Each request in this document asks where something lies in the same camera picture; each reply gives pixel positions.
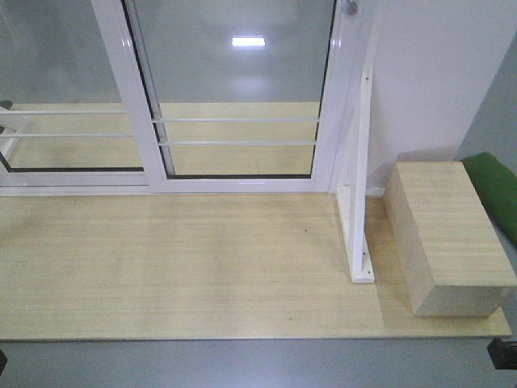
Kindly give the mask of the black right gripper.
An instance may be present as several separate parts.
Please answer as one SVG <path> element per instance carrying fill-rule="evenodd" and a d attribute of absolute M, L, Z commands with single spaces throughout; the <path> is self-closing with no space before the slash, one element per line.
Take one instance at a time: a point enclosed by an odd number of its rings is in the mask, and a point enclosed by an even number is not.
<path fill-rule="evenodd" d="M 486 347 L 496 369 L 517 370 L 516 342 L 493 339 Z"/>

